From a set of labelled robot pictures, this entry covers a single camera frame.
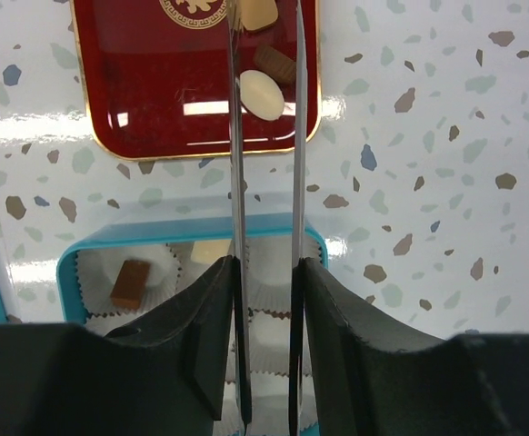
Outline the brown rectangular chocolate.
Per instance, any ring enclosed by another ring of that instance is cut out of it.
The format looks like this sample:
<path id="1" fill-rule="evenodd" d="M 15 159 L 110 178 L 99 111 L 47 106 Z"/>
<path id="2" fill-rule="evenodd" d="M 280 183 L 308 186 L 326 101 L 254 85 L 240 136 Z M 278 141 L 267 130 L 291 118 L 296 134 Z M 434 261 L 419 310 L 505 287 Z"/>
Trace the brown rectangular chocolate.
<path id="1" fill-rule="evenodd" d="M 115 281 L 110 299 L 115 307 L 138 310 L 145 295 L 151 263 L 130 259 L 124 261 Z"/>

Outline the cream chocolate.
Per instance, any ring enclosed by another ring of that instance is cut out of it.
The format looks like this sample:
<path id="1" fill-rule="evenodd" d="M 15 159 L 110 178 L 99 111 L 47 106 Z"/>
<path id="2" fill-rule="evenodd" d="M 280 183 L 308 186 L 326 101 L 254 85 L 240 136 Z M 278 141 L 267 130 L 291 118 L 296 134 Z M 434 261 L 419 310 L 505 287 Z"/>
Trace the cream chocolate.
<path id="1" fill-rule="evenodd" d="M 193 263 L 210 265 L 224 257 L 230 250 L 230 239 L 202 240 L 193 244 L 190 260 Z"/>

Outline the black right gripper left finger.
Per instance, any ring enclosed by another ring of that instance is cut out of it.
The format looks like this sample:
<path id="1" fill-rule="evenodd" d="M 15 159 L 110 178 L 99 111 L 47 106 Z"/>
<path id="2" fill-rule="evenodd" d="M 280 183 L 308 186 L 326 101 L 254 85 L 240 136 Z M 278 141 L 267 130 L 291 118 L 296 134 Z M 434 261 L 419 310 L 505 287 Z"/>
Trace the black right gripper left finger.
<path id="1" fill-rule="evenodd" d="M 105 336 L 0 324 L 0 435 L 209 435 L 221 417 L 239 262 Z"/>

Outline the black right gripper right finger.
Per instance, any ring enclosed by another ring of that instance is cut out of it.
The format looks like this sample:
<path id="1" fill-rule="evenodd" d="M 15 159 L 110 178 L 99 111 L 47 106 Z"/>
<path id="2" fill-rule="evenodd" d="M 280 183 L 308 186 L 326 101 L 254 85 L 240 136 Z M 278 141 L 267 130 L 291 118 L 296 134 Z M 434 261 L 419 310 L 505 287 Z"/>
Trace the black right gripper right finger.
<path id="1" fill-rule="evenodd" d="M 442 340 L 303 263 L 323 435 L 529 435 L 529 333 Z"/>

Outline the metal tongs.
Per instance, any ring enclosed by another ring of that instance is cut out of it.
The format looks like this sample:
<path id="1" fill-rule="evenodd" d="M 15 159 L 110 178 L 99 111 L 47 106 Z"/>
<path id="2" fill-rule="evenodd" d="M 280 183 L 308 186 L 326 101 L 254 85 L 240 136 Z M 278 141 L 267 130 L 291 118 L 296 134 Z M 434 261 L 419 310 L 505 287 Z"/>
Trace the metal tongs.
<path id="1" fill-rule="evenodd" d="M 251 432 L 253 420 L 252 389 L 249 362 L 249 333 L 245 256 L 245 189 L 244 138 L 241 109 L 240 79 L 240 4 L 227 3 L 228 75 L 229 75 L 229 135 L 231 160 L 231 199 L 234 256 L 238 260 L 238 280 L 235 290 L 235 383 L 236 399 L 241 420 L 241 433 Z M 308 69 L 304 14 L 302 3 L 296 3 L 296 88 L 294 135 L 294 182 L 292 213 L 292 280 L 291 327 L 289 352 L 288 427 L 291 435 L 300 433 L 302 413 L 303 342 L 304 342 L 304 177 L 305 146 L 308 115 Z"/>

